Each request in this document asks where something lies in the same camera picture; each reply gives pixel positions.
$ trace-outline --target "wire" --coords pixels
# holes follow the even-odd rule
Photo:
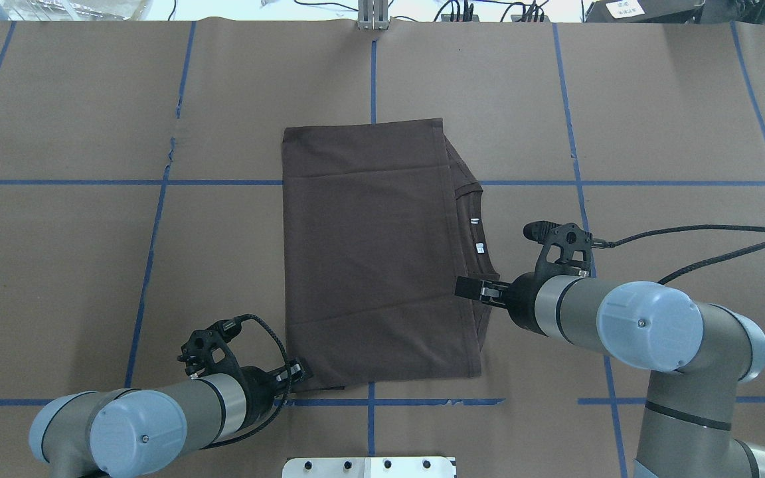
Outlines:
[[[441,12],[446,8],[448,5],[450,5],[450,21],[454,21],[453,19],[453,4],[456,4],[456,15],[459,15],[459,0],[447,0],[447,2],[444,2],[441,5],[441,8],[438,9],[438,12],[436,12],[436,16],[434,16],[433,21],[437,21],[438,17],[441,16]]]
[[[624,239],[620,241],[616,241],[616,242],[603,242],[601,245],[599,245],[599,247],[618,248],[622,244],[626,244],[631,241],[636,241],[637,239],[642,239],[643,237],[659,236],[661,234],[670,234],[672,232],[685,232],[688,230],[741,230],[741,231],[748,231],[748,232],[765,232],[765,227],[731,226],[730,224],[698,224],[697,226],[670,227],[667,229],[649,230],[647,232],[643,232],[635,236],[625,237]],[[667,282],[671,282],[674,279],[680,278],[680,276],[687,274],[689,272],[692,272],[693,270],[701,269],[702,267],[711,266],[711,264],[718,264],[726,260],[731,260],[732,258],[744,256],[746,254],[751,254],[761,249],[765,249],[765,241],[759,242],[747,248],[737,249],[727,254],[722,254],[712,258],[705,258],[705,260],[699,260],[698,262],[689,264],[689,266],[682,267],[681,269],[675,270],[668,276],[665,276],[665,278],[662,278],[659,281],[657,281],[657,283],[666,284]]]
[[[545,10],[541,9],[540,5],[537,5],[537,3],[531,3],[529,5],[531,8],[527,9],[527,12],[524,15],[521,15],[521,18],[517,19],[518,22],[529,22],[531,19],[533,19],[533,22],[539,21],[539,12],[541,10],[541,16],[543,16],[543,19],[545,17]]]
[[[507,13],[509,13],[509,10],[512,9],[516,5],[521,5],[521,17],[525,17],[527,15],[527,5],[523,4],[522,2],[512,2],[507,4],[507,9],[504,10],[503,15],[501,15],[501,20],[503,21],[504,18],[507,18]]]
[[[336,7],[341,7],[342,9],[350,10],[352,12],[358,12],[359,9],[354,9],[353,7],[350,7],[348,5],[345,5],[343,3],[335,3],[335,2],[319,2],[319,3],[306,3],[306,2],[300,2],[300,0],[294,0],[294,3],[297,3],[297,5],[305,5],[307,7],[322,7],[325,5],[333,5]]]
[[[261,317],[258,315],[253,314],[244,314],[240,317],[236,317],[237,319],[240,319],[240,321],[247,321],[247,320],[253,320],[257,321],[257,323],[262,326],[262,329],[264,329],[264,332],[267,332],[271,339],[276,342],[276,346],[279,347],[279,352],[282,354],[282,361],[285,362],[285,370],[288,373],[288,381],[286,381],[286,388],[285,391],[282,392],[282,398],[279,400],[279,405],[276,406],[276,410],[274,410],[273,414],[270,414],[270,417],[268,417],[267,420],[264,420],[260,426],[255,427],[252,432],[246,432],[244,435],[236,436],[235,438],[225,439],[224,441],[219,441],[216,443],[212,443],[208,445],[207,447],[203,447],[203,450],[207,450],[209,448],[217,448],[217,447],[224,447],[225,445],[231,445],[233,443],[237,443],[242,441],[242,439],[251,438],[251,436],[257,434],[258,432],[261,432],[261,430],[264,430],[264,427],[268,426],[271,422],[274,421],[274,418],[276,418],[277,415],[279,415],[279,412],[282,411],[283,406],[285,406],[285,402],[288,399],[288,394],[291,394],[291,363],[288,362],[288,353],[285,351],[285,346],[282,345],[282,340],[279,340],[279,337],[276,336],[276,333],[268,327],[268,324],[264,323]]]

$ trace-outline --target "metal plate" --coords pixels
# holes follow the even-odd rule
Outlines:
[[[454,457],[290,459],[282,478],[456,478]]]

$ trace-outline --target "folded t-shirt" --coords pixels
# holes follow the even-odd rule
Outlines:
[[[442,121],[289,127],[282,166],[286,342],[315,375],[299,389],[479,376],[489,307],[456,276],[498,275]]]

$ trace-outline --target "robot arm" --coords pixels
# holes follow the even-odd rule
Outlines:
[[[635,478],[765,478],[765,447],[731,438],[737,384],[765,367],[759,326],[665,285],[590,278],[598,240],[574,224],[533,223],[525,236],[544,244],[535,272],[511,284],[459,278],[456,295],[507,309],[523,329],[651,370]],[[553,246],[562,252],[551,264]]]
[[[226,342],[247,319],[266,327],[254,315],[242,315],[191,334],[179,356],[189,380],[155,390],[86,391],[53,400],[31,424],[34,456],[49,464],[51,478],[134,478],[220,445],[225,436],[257,423],[276,397],[284,402],[291,386],[310,374],[300,360],[288,360],[278,339],[285,366],[272,372],[238,366]],[[224,358],[215,361],[218,349]]]

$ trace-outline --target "white tag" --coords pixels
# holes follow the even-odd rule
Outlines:
[[[613,18],[629,18],[637,15],[645,15],[645,10],[637,0],[621,0],[620,2],[607,3],[607,10]]]

